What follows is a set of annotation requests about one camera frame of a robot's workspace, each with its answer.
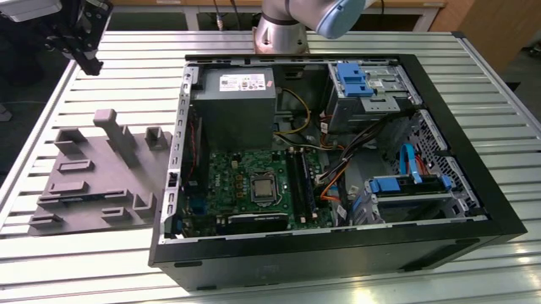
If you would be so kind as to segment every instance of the sticker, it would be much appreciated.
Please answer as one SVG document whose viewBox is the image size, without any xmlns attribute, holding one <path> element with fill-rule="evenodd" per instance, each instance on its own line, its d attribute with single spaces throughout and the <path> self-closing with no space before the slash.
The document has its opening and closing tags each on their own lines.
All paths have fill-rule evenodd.
<svg viewBox="0 0 541 304">
<path fill-rule="evenodd" d="M 348 211 L 346 211 L 346 209 L 342 207 L 342 205 L 338 205 L 337 213 L 340 214 L 340 216 L 341 216 L 344 219 L 346 219 L 346 217 L 348 217 Z"/>
<path fill-rule="evenodd" d="M 265 74 L 223 75 L 221 77 L 221 92 L 265 90 Z"/>
<path fill-rule="evenodd" d="M 329 133 L 329 124 L 325 122 L 321 123 L 321 132 L 325 134 Z"/>
<path fill-rule="evenodd" d="M 370 87 L 384 87 L 384 83 L 380 80 L 370 80 L 369 85 Z"/>
<path fill-rule="evenodd" d="M 181 4 L 181 0 L 155 0 L 157 4 Z"/>
</svg>

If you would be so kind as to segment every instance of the metal work table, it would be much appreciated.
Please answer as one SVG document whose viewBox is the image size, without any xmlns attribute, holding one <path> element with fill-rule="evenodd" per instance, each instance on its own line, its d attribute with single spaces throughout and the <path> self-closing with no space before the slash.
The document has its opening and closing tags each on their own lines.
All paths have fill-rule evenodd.
<svg viewBox="0 0 541 304">
<path fill-rule="evenodd" d="M 540 303 L 541 127 L 469 42 L 448 33 L 370 32 L 338 41 L 310 35 L 313 53 L 413 53 L 436 83 L 529 233 L 443 267 L 328 281 L 187 294 L 147 266 L 151 228 L 28 237 L 62 127 L 86 136 L 97 109 L 114 108 L 131 133 L 174 130 L 185 54 L 252 53 L 249 32 L 109 32 L 105 69 L 87 76 L 74 62 L 46 106 L 0 190 L 0 301 L 118 303 Z"/>
</svg>

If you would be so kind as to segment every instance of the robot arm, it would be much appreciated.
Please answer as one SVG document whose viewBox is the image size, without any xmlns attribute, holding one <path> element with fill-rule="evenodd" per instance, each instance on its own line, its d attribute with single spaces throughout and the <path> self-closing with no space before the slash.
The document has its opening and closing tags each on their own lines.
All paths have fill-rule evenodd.
<svg viewBox="0 0 541 304">
<path fill-rule="evenodd" d="M 0 18 L 46 49 L 78 61 L 85 73 L 99 75 L 98 45 L 113 12 L 109 0 L 0 0 Z"/>
<path fill-rule="evenodd" d="M 265 0 L 256 33 L 258 53 L 296 54 L 308 48 L 309 27 L 329 39 L 342 37 L 377 0 Z"/>
</svg>

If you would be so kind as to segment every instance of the cpu socket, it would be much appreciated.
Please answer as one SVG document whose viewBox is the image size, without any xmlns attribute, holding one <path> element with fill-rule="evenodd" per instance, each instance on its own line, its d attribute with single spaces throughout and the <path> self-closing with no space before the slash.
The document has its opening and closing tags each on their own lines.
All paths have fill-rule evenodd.
<svg viewBox="0 0 541 304">
<path fill-rule="evenodd" d="M 256 172 L 250 176 L 253 203 L 269 207 L 277 202 L 276 175 L 272 171 Z"/>
</svg>

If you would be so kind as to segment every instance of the green circuit board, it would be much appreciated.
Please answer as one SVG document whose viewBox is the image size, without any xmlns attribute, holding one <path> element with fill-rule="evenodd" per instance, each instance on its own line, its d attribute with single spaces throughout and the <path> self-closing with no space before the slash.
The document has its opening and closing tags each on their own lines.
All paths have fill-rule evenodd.
<svg viewBox="0 0 541 304">
<path fill-rule="evenodd" d="M 321 164 L 316 151 L 305 153 L 310 173 L 321 173 Z M 276 177 L 278 198 L 269 206 L 253 202 L 250 178 L 265 172 Z M 306 223 L 296 221 L 294 202 L 289 184 L 285 151 L 246 151 L 242 153 L 213 153 L 209 173 L 207 214 L 280 212 L 289 215 L 289 230 L 312 229 L 332 226 L 329 208 L 318 208 L 317 219 Z"/>
</svg>

